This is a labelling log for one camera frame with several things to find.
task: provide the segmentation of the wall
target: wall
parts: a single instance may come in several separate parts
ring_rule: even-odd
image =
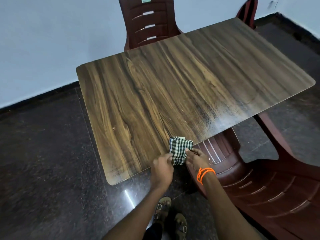
[[[279,12],[320,39],[320,0],[285,0]]]
[[[183,32],[235,17],[246,0],[174,0]],[[259,0],[256,18],[275,10]],[[123,51],[118,0],[1,0],[0,108],[77,81],[76,67]]]

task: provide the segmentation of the dark pants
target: dark pants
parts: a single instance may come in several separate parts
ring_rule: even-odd
[[[142,240],[161,240],[162,226],[160,223],[153,223],[144,233]]]

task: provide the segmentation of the person's left hand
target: person's left hand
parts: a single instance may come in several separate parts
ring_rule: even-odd
[[[166,192],[174,176],[174,167],[171,164],[172,154],[164,154],[153,160],[151,166],[151,189]]]

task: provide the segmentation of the tabletop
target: tabletop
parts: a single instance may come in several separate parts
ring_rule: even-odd
[[[76,69],[103,170],[114,185],[315,84],[237,18]]]

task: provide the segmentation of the orange bracelet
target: orange bracelet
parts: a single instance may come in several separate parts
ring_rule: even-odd
[[[216,174],[216,172],[212,168],[204,168],[204,169],[200,168],[199,172],[198,172],[198,175],[197,175],[197,181],[202,185],[203,185],[202,178],[207,172],[214,172],[214,174]]]

